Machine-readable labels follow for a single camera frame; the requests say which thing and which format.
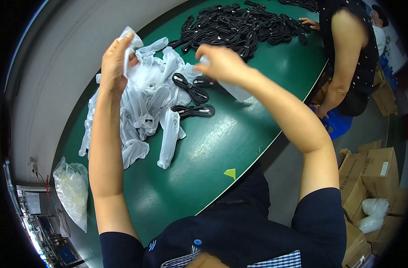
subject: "green table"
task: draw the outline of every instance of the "green table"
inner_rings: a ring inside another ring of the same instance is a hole
[[[209,0],[177,15],[144,38],[145,46],[167,36],[180,37],[180,26],[189,15],[197,15],[202,8],[216,4],[242,3],[234,0]],[[318,14],[304,8],[282,5],[277,1],[259,1],[273,13],[290,17],[308,17],[318,20]],[[255,57],[248,64],[259,69],[276,83],[304,100],[319,77],[325,62],[319,33],[308,36],[308,45],[294,37],[289,44],[270,46],[259,42]],[[195,64],[194,51],[182,55],[185,62]],[[177,142],[171,166],[164,170],[156,165],[161,149],[162,130],[148,137],[150,152],[125,170],[124,191],[134,226],[144,245],[157,236],[171,222],[197,214],[234,183],[224,175],[236,169],[236,177],[243,174],[281,132],[267,110],[254,97],[244,103],[232,96],[208,90],[209,104],[216,114],[212,118],[191,117],[181,121],[186,138]],[[78,150],[84,134],[83,122],[87,106],[75,120],[64,148],[59,148],[68,163],[78,162],[88,167],[87,157],[79,157]],[[87,259],[101,259],[94,212],[89,191],[88,232],[78,232],[84,247],[88,246]]]

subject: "yellow-green sticker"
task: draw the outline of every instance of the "yellow-green sticker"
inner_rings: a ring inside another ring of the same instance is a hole
[[[233,180],[237,179],[237,177],[235,176],[235,169],[227,169],[223,174],[232,177]]]

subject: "person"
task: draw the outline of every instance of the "person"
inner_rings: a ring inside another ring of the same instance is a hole
[[[378,56],[381,57],[386,47],[386,33],[383,28],[389,26],[389,20],[384,11],[377,5],[372,5],[371,19],[377,42]]]
[[[371,18],[361,0],[318,0],[320,10],[317,23],[299,18],[311,29],[321,31],[332,81],[315,106],[319,118],[338,108],[341,115],[361,115],[373,90],[378,49]]]
[[[122,76],[124,51],[132,35],[115,40],[102,58],[91,132],[89,178],[104,267],[340,267],[346,224],[327,131],[297,97],[247,66],[237,53],[209,45],[201,45],[196,58],[206,55],[210,64],[199,63],[195,69],[253,94],[303,155],[291,228],[268,220],[268,184],[255,165],[228,194],[197,216],[171,223],[143,247],[124,197],[119,130],[127,82]],[[129,59],[137,64],[135,56]]]

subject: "black polka dot top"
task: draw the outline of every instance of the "black polka dot top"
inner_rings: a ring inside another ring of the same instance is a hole
[[[342,7],[346,7],[351,13],[361,18],[363,24],[368,29],[368,45],[360,51],[356,71],[351,80],[349,90],[370,96],[375,76],[375,67],[378,61],[378,49],[371,17],[361,5],[360,0],[319,0],[318,5],[320,9],[320,30],[330,66],[334,66],[335,62],[335,48],[331,29],[332,16],[334,13]]]

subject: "electrical outlet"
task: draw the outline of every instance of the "electrical outlet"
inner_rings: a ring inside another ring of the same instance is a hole
[[[28,165],[31,166],[31,176],[36,177],[36,172],[39,172],[37,169],[37,162],[34,160],[34,158],[30,157],[30,162]]]

